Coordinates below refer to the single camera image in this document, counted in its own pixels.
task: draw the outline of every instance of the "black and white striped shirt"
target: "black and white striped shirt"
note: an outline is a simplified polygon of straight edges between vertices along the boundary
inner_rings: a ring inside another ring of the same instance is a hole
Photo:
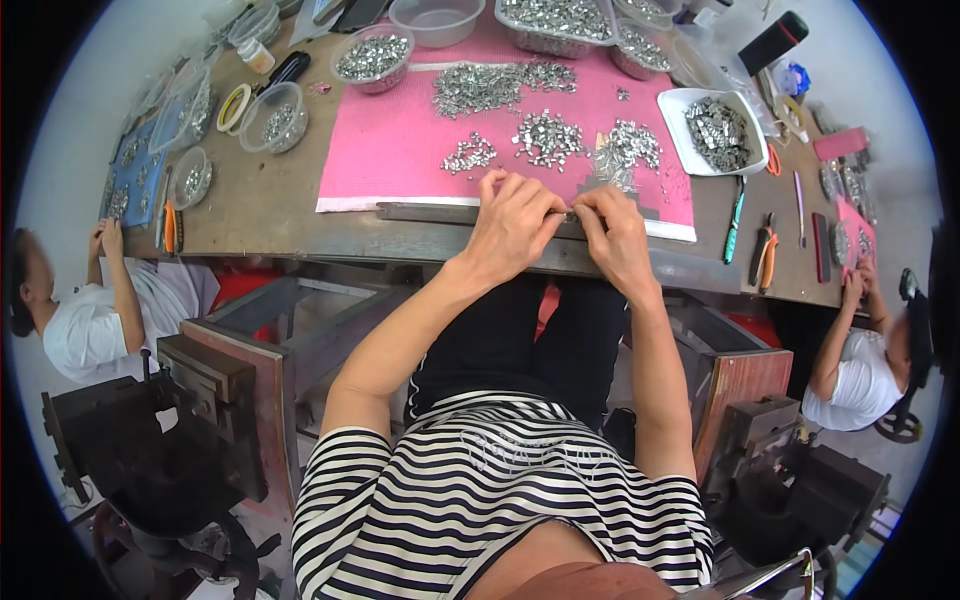
[[[648,479],[559,404],[476,392],[437,402],[393,451],[360,427],[320,439],[294,519],[297,583],[303,598],[464,598],[548,519],[677,591],[709,581],[692,481]]]

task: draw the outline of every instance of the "black thermos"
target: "black thermos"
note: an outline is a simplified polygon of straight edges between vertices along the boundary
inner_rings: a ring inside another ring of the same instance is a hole
[[[739,56],[747,66],[747,73],[753,77],[799,44],[809,33],[806,23],[795,12],[785,12],[740,51]]]

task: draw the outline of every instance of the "blue mat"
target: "blue mat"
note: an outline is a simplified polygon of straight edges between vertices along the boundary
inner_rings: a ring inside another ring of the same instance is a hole
[[[113,190],[121,189],[124,185],[128,186],[129,199],[127,200],[127,210],[121,219],[120,224],[125,228],[136,227],[138,225],[147,225],[154,216],[154,202],[160,185],[160,172],[163,170],[163,162],[167,157],[166,152],[159,155],[159,160],[154,164],[153,158],[147,152],[147,145],[150,142],[150,135],[153,133],[157,117],[147,121],[140,127],[130,132],[120,142],[117,148],[117,156],[113,164],[110,165],[110,171],[116,173],[116,179],[113,182]],[[123,152],[127,145],[134,139],[139,139],[139,147],[136,149],[136,155],[133,161],[126,167],[123,166]],[[147,178],[143,187],[136,184],[136,176],[142,167],[147,167]],[[143,199],[144,192],[150,195],[146,208],[140,210],[140,202]],[[101,206],[100,218],[107,217],[108,203]]]

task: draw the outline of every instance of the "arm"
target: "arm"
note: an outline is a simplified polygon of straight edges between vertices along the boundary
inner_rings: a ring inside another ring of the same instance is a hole
[[[133,354],[143,348],[146,336],[143,332],[140,300],[133,289],[130,274],[127,273],[127,265],[123,262],[123,232],[116,219],[107,219],[104,225],[103,246],[110,278],[113,280],[113,310],[120,315],[127,354]]]
[[[840,314],[827,332],[827,338],[820,346],[820,352],[813,363],[813,372],[810,375],[810,391],[818,398],[829,402],[833,396],[833,389],[837,384],[840,369],[840,353],[843,351],[853,314],[863,295],[863,279],[857,271],[847,274],[847,284],[844,286],[843,303]]]
[[[390,394],[457,315],[540,258],[564,221],[564,201],[537,180],[490,171],[479,188],[480,212],[467,247],[350,354],[330,386],[321,436],[357,425],[389,440]]]
[[[892,320],[887,312],[887,304],[880,294],[880,284],[876,278],[876,267],[870,258],[861,258],[856,270],[863,278],[863,287],[867,290],[867,312],[873,322],[873,330],[883,335],[890,327]]]
[[[100,270],[100,248],[103,241],[104,227],[107,224],[106,219],[101,219],[97,225],[90,230],[89,252],[86,255],[86,282],[104,284],[104,274]]]
[[[610,186],[578,197],[573,208],[584,224],[590,256],[627,297],[633,314],[634,463],[651,478],[696,480],[684,366],[650,266],[643,217],[635,202]]]

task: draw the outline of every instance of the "orange scissors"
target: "orange scissors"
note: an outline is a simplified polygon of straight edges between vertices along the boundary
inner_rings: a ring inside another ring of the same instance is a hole
[[[774,150],[773,145],[767,142],[767,150],[770,152],[770,159],[767,160],[767,173],[773,173],[774,177],[780,176],[780,155]]]

